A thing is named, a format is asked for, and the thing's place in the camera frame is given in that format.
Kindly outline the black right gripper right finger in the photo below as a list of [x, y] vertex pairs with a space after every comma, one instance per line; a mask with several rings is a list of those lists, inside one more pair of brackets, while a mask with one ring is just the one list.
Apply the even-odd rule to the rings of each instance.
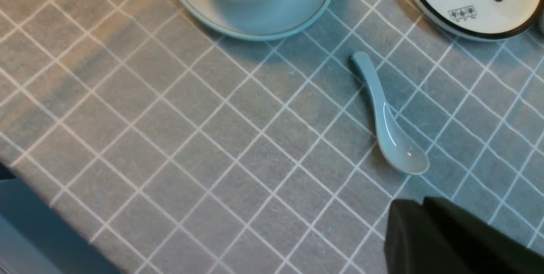
[[542, 274], [543, 256], [441, 197], [425, 197], [423, 208], [441, 237], [470, 274]]

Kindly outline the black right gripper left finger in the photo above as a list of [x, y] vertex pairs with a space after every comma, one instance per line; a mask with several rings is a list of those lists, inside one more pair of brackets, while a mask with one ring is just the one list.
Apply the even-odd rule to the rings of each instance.
[[476, 274], [481, 245], [461, 224], [466, 212], [447, 199], [395, 199], [383, 253], [389, 274]]

